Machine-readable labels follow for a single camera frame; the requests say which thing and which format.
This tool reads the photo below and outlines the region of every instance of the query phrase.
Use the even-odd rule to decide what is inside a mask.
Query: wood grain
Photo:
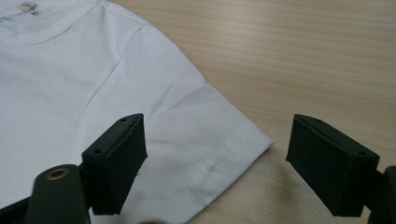
[[[394,0],[114,0],[173,40],[275,144],[197,223],[366,223],[332,217],[285,162],[292,116],[323,119],[396,164]]]

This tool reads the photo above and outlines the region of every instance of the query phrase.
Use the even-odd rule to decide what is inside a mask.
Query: white t-shirt
[[[183,223],[272,141],[208,85],[168,38],[100,0],[0,0],[0,208],[31,194],[50,167],[117,119],[145,115],[148,158],[119,217]]]

